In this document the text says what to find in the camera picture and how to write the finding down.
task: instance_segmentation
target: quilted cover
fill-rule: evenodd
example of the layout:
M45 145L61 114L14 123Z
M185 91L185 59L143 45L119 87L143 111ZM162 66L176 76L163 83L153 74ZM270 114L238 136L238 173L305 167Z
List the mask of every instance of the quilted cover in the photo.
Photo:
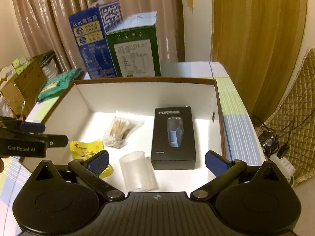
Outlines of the quilted cover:
M295 118L297 126L315 107L315 48L307 51L290 91L265 124L276 132L287 126ZM296 168L295 187L315 175L315 114L299 128L292 131L286 157ZM288 135L279 139L279 146L286 143Z

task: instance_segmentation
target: beige curtain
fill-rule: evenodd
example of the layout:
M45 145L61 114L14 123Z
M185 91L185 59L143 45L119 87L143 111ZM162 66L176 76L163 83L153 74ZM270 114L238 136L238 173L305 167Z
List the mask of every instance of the beige curtain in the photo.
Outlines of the beige curtain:
M307 0L213 0L211 59L228 71L249 114L276 109L302 42Z
M84 64L68 17L97 0L13 0L15 14L31 56L53 49L63 71ZM184 50L182 0L119 0L124 17L133 13L157 13L161 62L182 60Z

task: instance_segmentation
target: triangular cutout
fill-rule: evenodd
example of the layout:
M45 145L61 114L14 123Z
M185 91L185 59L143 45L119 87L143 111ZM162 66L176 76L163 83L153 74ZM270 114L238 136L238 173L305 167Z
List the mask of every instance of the triangular cutout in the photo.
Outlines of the triangular cutout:
M42 170L39 172L35 180L45 180L53 178L53 174L47 166L42 167Z
M280 179L278 178L277 174L275 173L272 167L268 167L265 170L262 178L266 180L280 181Z

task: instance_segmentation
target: green milk carton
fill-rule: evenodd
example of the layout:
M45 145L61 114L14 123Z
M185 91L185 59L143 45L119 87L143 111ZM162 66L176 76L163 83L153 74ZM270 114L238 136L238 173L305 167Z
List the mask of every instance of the green milk carton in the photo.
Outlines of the green milk carton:
M156 11L134 14L106 33L117 76L161 76L156 18Z

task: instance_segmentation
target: transparent plastic cup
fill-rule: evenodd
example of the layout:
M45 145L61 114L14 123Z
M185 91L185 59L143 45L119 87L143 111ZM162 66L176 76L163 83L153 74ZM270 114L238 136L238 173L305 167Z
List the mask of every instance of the transparent plastic cup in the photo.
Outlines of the transparent plastic cup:
M146 192L157 189L154 171L150 160L141 151L127 154L119 159L123 179L128 191Z

